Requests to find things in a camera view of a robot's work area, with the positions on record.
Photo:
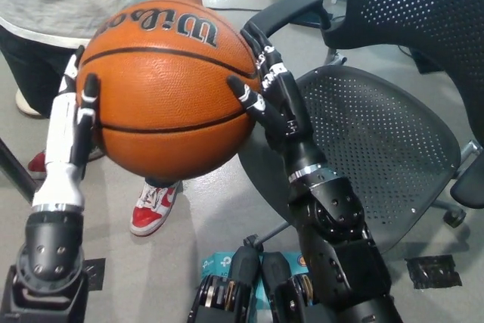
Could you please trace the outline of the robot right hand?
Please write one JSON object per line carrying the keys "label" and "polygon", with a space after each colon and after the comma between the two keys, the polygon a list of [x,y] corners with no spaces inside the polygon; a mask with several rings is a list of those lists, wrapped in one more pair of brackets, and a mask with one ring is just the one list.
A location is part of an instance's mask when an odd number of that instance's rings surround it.
{"label": "robot right hand", "polygon": [[227,84],[245,112],[265,129],[269,146],[284,160],[288,182],[315,185],[335,179],[337,174],[314,141],[305,102],[280,52],[251,21],[241,35],[256,58],[260,90],[252,90],[236,76],[229,76]]}

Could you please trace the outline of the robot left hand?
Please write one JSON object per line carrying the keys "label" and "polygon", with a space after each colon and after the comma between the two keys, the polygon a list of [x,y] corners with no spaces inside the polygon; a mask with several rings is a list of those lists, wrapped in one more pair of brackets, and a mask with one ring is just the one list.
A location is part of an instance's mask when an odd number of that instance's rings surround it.
{"label": "robot left hand", "polygon": [[35,212],[84,211],[80,184],[92,147],[100,96],[99,79],[93,73],[77,92],[84,51],[85,47],[79,46],[69,59],[52,104],[45,149],[46,178],[33,197]]}

